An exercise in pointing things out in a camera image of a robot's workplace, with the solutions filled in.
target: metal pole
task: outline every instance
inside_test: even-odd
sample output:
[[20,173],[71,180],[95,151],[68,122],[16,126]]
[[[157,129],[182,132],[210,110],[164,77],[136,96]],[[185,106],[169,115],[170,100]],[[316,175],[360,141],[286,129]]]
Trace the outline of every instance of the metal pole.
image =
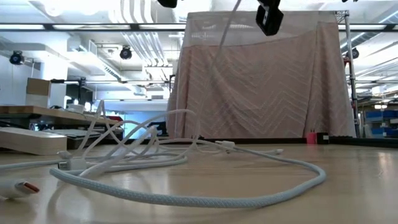
[[349,30],[349,11],[345,12],[344,16],[345,24],[346,24],[346,35],[347,35],[347,48],[348,48],[348,59],[349,59],[349,80],[351,83],[351,100],[353,102],[353,113],[354,113],[354,125],[356,137],[359,137],[359,120],[358,120],[358,106],[357,106],[357,98],[356,98],[356,89],[355,89],[355,71],[354,71],[354,59],[353,59],[353,47],[351,45],[351,32]]

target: white cable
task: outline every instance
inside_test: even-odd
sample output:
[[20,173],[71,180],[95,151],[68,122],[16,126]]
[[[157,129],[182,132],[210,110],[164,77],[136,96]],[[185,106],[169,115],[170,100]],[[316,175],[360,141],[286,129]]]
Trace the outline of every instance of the white cable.
[[[218,47],[217,53],[215,55],[215,59],[210,67],[210,72],[213,72],[214,75],[214,66],[216,64],[217,58],[220,56],[221,47],[225,41],[226,33],[229,29],[229,25],[231,24],[232,18],[240,4],[241,0],[238,0],[230,18],[227,21],[227,25],[223,32],[223,36],[221,38],[220,45]],[[267,205],[272,205],[275,203],[283,202],[289,200],[293,197],[296,197],[306,190],[311,189],[312,187],[322,183],[326,179],[325,171],[323,171],[318,166],[313,164],[309,164],[303,161],[297,161],[293,159],[284,159],[281,157],[273,156],[273,154],[280,154],[282,152],[281,149],[275,149],[267,152],[257,152],[251,151],[248,149],[243,149],[240,147],[234,146],[233,142],[222,141],[217,143],[208,142],[204,140],[199,140],[200,134],[200,114],[203,109],[203,103],[206,97],[202,98],[200,104],[200,110],[198,116],[190,111],[190,110],[175,110],[169,111],[165,114],[156,116],[154,118],[148,119],[143,123],[137,123],[135,121],[121,121],[112,127],[109,125],[108,120],[105,116],[105,108],[104,101],[101,100],[99,103],[99,107],[97,109],[95,119],[91,122],[90,127],[88,128],[87,135],[83,139],[83,142],[79,146],[78,150],[74,155],[69,155],[68,153],[60,153],[62,160],[55,161],[43,161],[43,162],[30,162],[23,164],[10,164],[0,166],[0,170],[4,169],[12,169],[18,167],[30,167],[30,166],[45,166],[49,164],[56,164],[58,162],[74,160],[76,159],[78,162],[87,161],[84,167],[88,167],[83,170],[68,170],[62,171],[58,169],[50,169],[50,174],[54,177],[72,184],[78,187],[83,187],[86,189],[94,190],[97,192],[101,192],[104,194],[112,195],[118,198],[123,198],[126,200],[133,200],[136,202],[144,202],[151,204],[159,204],[159,205],[174,205],[174,206],[185,206],[185,207],[209,207],[209,208],[259,208]],[[107,131],[102,134],[95,142],[93,142],[87,149],[83,152],[83,148],[92,132],[96,121],[100,118],[101,113],[103,113],[105,124],[107,127]],[[158,118],[168,116],[171,114],[177,113],[187,113],[196,120],[195,129],[193,133],[192,139],[170,139],[170,140],[162,140],[160,141],[156,136],[156,131],[153,127],[146,128],[146,125],[151,121],[154,121]],[[122,124],[125,123],[133,123],[137,126],[130,131],[130,133],[126,134],[126,137],[123,140],[119,140],[113,133],[113,131]],[[146,129],[145,133],[140,136],[139,139],[135,140],[130,145],[125,145],[126,141],[139,129]],[[103,157],[87,157],[87,154],[107,135],[111,135],[113,139],[118,143],[111,151],[109,151]],[[138,147],[140,143],[145,140],[148,135],[151,134],[151,138],[149,144],[145,147],[143,151],[138,151]],[[177,151],[181,150],[179,148],[174,147],[165,147],[161,146],[161,144],[166,143],[174,143],[174,142],[190,142],[187,148],[183,149],[183,151],[179,154],[171,153],[171,152],[160,152],[160,150],[166,151]],[[151,147],[155,146],[155,153],[151,152]],[[177,164],[181,164],[187,161],[188,152],[196,149],[200,153],[210,153],[217,154],[221,152],[241,152],[241,153],[249,153],[260,157],[265,157],[268,159],[273,159],[280,162],[287,162],[291,164],[297,164],[300,166],[304,166],[318,174],[317,177],[308,180],[290,190],[285,192],[280,192],[274,195],[265,195],[254,198],[216,198],[216,197],[182,197],[182,196],[173,196],[173,195],[159,195],[159,194],[147,194],[142,192],[135,192],[126,189],[120,189],[118,187],[113,187],[110,185],[102,184],[95,180],[87,179],[86,177],[93,177],[96,175],[100,175],[105,172],[117,172],[122,170],[134,170],[134,169],[146,169],[151,167],[163,167],[163,166],[174,166]],[[155,159],[158,156],[167,156],[167,158]]]

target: cable connector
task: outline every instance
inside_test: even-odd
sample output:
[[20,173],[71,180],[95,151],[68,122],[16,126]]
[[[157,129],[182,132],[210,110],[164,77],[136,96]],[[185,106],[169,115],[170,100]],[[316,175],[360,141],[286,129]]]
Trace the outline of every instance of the cable connector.
[[283,149],[275,149],[275,154],[281,155],[283,153]]
[[87,169],[87,162],[82,158],[71,158],[65,162],[58,163],[60,170],[85,170]]
[[5,198],[21,198],[36,194],[38,187],[25,180],[0,180],[0,195]]
[[222,145],[222,146],[224,146],[224,147],[229,148],[229,149],[225,149],[225,152],[226,152],[227,154],[229,154],[229,153],[235,151],[235,149],[234,149],[234,147],[235,147],[235,142],[231,142],[231,141],[216,141],[216,144],[220,144],[220,145]]
[[73,157],[73,155],[70,154],[70,152],[68,152],[68,151],[59,151],[59,152],[57,152],[57,155],[61,159],[71,159]]

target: black clamp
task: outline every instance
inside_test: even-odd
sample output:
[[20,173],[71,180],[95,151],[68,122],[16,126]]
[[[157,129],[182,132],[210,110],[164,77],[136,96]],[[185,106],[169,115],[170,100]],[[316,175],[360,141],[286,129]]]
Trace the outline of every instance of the black clamp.
[[278,8],[280,0],[258,1],[260,6],[257,9],[256,23],[265,35],[275,35],[284,18],[284,14]]

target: wooden plank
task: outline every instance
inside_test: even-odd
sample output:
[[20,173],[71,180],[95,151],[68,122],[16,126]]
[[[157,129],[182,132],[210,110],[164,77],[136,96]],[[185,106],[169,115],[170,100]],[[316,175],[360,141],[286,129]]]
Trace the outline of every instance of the wooden plank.
[[[23,114],[39,114],[42,117],[40,117],[38,120],[53,124],[81,124],[82,121],[85,123],[90,123],[95,118],[92,115],[48,109],[39,106],[0,106],[0,114],[13,114],[15,115],[14,118],[18,118],[19,114],[21,114],[21,117],[23,118],[25,117]],[[111,119],[108,119],[108,122],[110,125],[117,123],[117,121]],[[97,123],[104,124],[105,119],[100,118]]]

